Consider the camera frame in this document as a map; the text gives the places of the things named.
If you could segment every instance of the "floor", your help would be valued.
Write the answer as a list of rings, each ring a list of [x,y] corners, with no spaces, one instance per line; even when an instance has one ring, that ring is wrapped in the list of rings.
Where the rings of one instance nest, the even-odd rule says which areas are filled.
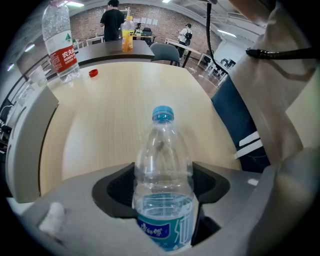
[[[170,61],[161,60],[155,61],[156,63],[170,64]],[[192,74],[192,76],[197,80],[197,82],[201,85],[204,91],[208,94],[210,99],[215,95],[218,90],[217,84],[219,80],[211,75],[208,76],[208,71],[205,72],[204,64],[201,63],[198,65],[198,60],[192,57],[189,58],[188,62],[185,65],[185,68]]]

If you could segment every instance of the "navy fabric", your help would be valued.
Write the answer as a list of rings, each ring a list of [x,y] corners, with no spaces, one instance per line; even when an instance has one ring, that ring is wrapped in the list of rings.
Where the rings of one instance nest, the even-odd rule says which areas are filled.
[[[257,128],[229,75],[211,100],[238,151],[241,149],[239,141],[254,133]],[[242,169],[248,172],[262,173],[264,168],[270,165],[263,147],[240,157],[239,160]]]

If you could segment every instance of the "gray chair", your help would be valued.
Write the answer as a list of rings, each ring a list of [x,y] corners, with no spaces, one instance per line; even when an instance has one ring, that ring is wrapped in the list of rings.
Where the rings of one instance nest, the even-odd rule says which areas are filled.
[[[154,54],[153,61],[170,61],[170,65],[175,62],[174,65],[180,67],[179,52],[173,45],[156,42],[150,46],[150,49]]]

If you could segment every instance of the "chair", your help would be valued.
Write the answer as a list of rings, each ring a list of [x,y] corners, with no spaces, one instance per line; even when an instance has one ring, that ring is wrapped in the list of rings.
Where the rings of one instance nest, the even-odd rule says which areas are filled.
[[[171,44],[155,42],[150,46],[154,54],[153,61],[170,61],[170,65],[175,62],[175,66],[180,67],[179,52],[176,47]]]
[[[145,27],[143,30],[142,30],[142,34],[144,35],[144,36],[152,36],[152,31],[151,31],[151,28],[149,28],[149,27]],[[150,45],[152,45],[153,44],[153,42],[151,42],[151,38],[143,38],[143,40],[146,42],[146,44],[148,45],[148,46],[150,46]]]

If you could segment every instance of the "red label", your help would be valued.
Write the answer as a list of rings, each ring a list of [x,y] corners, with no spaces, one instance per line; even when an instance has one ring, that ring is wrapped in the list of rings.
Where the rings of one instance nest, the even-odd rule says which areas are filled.
[[[50,54],[52,65],[57,73],[61,73],[77,62],[74,46],[59,49]]]

